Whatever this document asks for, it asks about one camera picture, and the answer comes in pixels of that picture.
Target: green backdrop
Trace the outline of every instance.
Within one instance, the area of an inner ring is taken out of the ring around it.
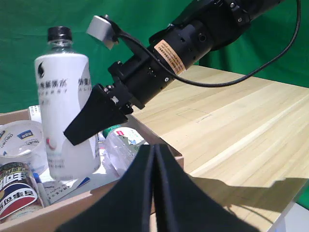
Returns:
[[[46,51],[46,33],[64,25],[73,31],[74,48],[90,60],[93,83],[108,84],[107,68],[125,61],[131,52],[124,44],[106,49],[85,31],[93,15],[108,14],[125,31],[148,44],[190,0],[0,0],[0,112],[38,104],[33,61]],[[256,76],[309,87],[309,2],[302,1],[298,39],[286,56]],[[200,65],[248,73],[277,55],[289,42],[295,25],[295,0],[285,0],[252,23],[232,45],[206,55]],[[309,206],[308,194],[301,204]]]

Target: table surface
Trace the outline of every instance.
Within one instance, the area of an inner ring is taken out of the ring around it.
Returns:
[[[183,74],[207,83],[240,76],[199,66]],[[205,193],[262,232],[309,178],[307,88],[254,77],[224,88],[174,81],[134,116],[183,154]]]

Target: clear plastic container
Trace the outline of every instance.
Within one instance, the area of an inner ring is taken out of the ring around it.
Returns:
[[[136,157],[141,145],[148,144],[134,129],[119,125],[107,129],[105,156],[107,156],[116,171],[122,176]]]

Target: black cable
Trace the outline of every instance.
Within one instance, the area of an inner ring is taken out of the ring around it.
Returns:
[[[295,31],[293,34],[292,39],[290,40],[289,44],[286,46],[285,49],[282,50],[282,52],[279,53],[279,55],[277,55],[276,57],[274,57],[272,60],[270,60],[269,62],[265,63],[264,65],[262,65],[261,67],[259,67],[258,69],[252,71],[251,73],[237,79],[234,81],[230,81],[230,82],[226,82],[226,83],[217,83],[217,84],[207,84],[207,83],[200,83],[200,82],[195,82],[195,81],[190,81],[187,79],[184,79],[182,77],[179,77],[178,75],[176,75],[175,73],[173,73],[172,71],[170,71],[167,67],[165,67],[158,59],[157,57],[151,53],[141,42],[139,42],[137,39],[135,39],[134,37],[130,36],[129,34],[125,33],[125,32],[120,32],[117,36],[120,38],[125,38],[127,40],[132,41],[134,44],[136,44],[137,46],[139,46],[142,50],[144,50],[144,52],[146,52],[151,58],[153,58],[156,63],[163,68],[169,75],[171,75],[173,78],[175,78],[178,81],[184,82],[186,84],[189,85],[193,85],[193,86],[198,86],[198,87],[208,87],[208,88],[214,88],[214,87],[226,87],[226,86],[231,86],[231,85],[235,85],[239,82],[242,82],[244,80],[247,80],[249,77],[257,74],[259,71],[263,70],[264,68],[266,68],[268,65],[272,64],[273,62],[277,61],[279,58],[281,58],[293,45],[293,43],[296,40],[296,37],[298,35],[299,32],[299,27],[300,27],[300,19],[301,19],[301,0],[296,0],[297,3],[297,16],[296,16],[296,26],[295,26]]]

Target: black bottle cap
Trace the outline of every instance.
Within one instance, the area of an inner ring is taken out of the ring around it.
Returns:
[[[47,40],[72,40],[72,32],[71,29],[64,26],[52,27],[48,29]]]

